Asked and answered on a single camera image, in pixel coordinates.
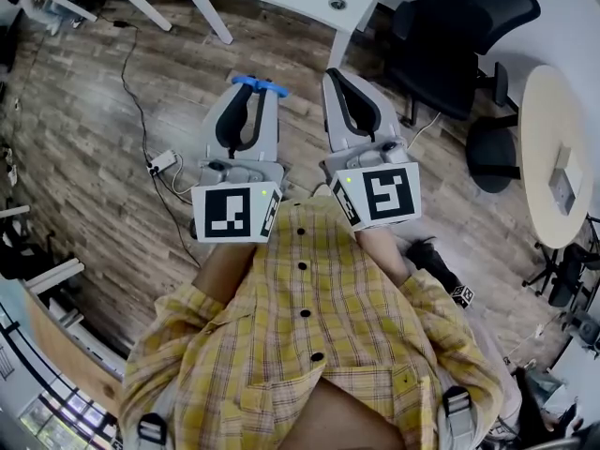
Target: wooden floor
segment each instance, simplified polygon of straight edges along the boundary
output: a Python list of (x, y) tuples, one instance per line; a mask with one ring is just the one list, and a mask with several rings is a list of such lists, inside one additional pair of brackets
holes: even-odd
[[(174, 24), (170, 33), (124, 0), (109, 0), (102, 13), (140, 27), (126, 78), (146, 115), (151, 156), (170, 148), (180, 153), (186, 162), (180, 185), (191, 185), (198, 176), (203, 117), (233, 75), (253, 73), (292, 92), (281, 100), (279, 156), (290, 169), (288, 195), (309, 195), (323, 181), (317, 164), (328, 151), (320, 82), (333, 31), (256, 2), (214, 0), (234, 37), (232, 45), (224, 45), (189, 0), (149, 1)], [(371, 25), (385, 21), (378, 15)], [(153, 302), (195, 273), (144, 167), (140, 115), (121, 84), (134, 33), (98, 20), (78, 30), (64, 25), (50, 37), (25, 22), (0, 126), (19, 162), (15, 196), (33, 205), (37, 238), (56, 231), (60, 251), (73, 251), (85, 263), (78, 305), (88, 321), (126, 347), (152, 321)], [(360, 72), (377, 64), (372, 34), (369, 28), (354, 39), (347, 69)], [(386, 95), (404, 113), (403, 97), (387, 90)], [(16, 97), (20, 111), (13, 108)], [(475, 113), (494, 112), (485, 96), (477, 98)], [(418, 127), (433, 116), (423, 109)], [(475, 307), (509, 352), (558, 311), (521, 288), (541, 261), (522, 189), (514, 183), (500, 195), (487, 195), (477, 188), (463, 155), (467, 128), (441, 118), (415, 143), (424, 216), (399, 232), (405, 239), (438, 237), (437, 248), (475, 290)], [(173, 177), (173, 170), (168, 174)], [(2, 188), (6, 194), (4, 182)], [(186, 228), (191, 207), (163, 187), (161, 192)], [(182, 234), (195, 257), (205, 259), (209, 248)], [(552, 323), (543, 338), (530, 338), (511, 358), (535, 357), (548, 365), (564, 342)]]

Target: round table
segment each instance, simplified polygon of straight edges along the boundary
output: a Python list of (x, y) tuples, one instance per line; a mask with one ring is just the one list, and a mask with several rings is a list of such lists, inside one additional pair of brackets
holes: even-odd
[[(518, 126), (518, 145), (508, 127)], [(559, 70), (536, 67), (529, 75), (518, 115), (482, 118), (467, 139), (467, 163), (477, 185), (497, 193), (521, 179), (532, 224), (541, 243), (562, 248), (578, 234), (590, 207), (593, 171), (584, 134), (583, 111)], [(571, 148), (582, 181), (568, 215), (549, 186), (561, 145)]]

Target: sleeve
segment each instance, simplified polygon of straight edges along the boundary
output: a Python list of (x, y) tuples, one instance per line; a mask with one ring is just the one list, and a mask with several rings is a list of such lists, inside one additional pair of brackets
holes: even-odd
[(152, 402), (177, 377), (189, 342), (224, 306), (187, 284), (159, 298), (156, 309), (157, 318), (127, 360), (119, 415), (127, 428), (128, 419), (147, 413)]
[(503, 404), (501, 381), (477, 347), (463, 311), (425, 270), (410, 277), (400, 291), (414, 308), (438, 362), (469, 391), (490, 429)]

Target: yellow plaid shirt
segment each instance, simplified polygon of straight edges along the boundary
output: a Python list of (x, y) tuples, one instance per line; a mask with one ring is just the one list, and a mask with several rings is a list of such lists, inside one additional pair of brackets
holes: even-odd
[(499, 380), (442, 285), (421, 270), (397, 288), (331, 198), (279, 207), (228, 306), (200, 290), (157, 301), (127, 362), (126, 427), (177, 379), (176, 448), (273, 448), (325, 378), (396, 425), (408, 449), (435, 449), (437, 366), (469, 390), (488, 428), (498, 415)]

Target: power strip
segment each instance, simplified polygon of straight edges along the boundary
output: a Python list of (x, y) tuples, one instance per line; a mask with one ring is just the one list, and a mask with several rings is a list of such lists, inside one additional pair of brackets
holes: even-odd
[(159, 173), (164, 172), (169, 167), (177, 163), (177, 158), (175, 158), (175, 153), (173, 150), (167, 150), (166, 152), (160, 154), (158, 157), (153, 159), (150, 162), (150, 166), (148, 167), (148, 173), (151, 175), (158, 175)]

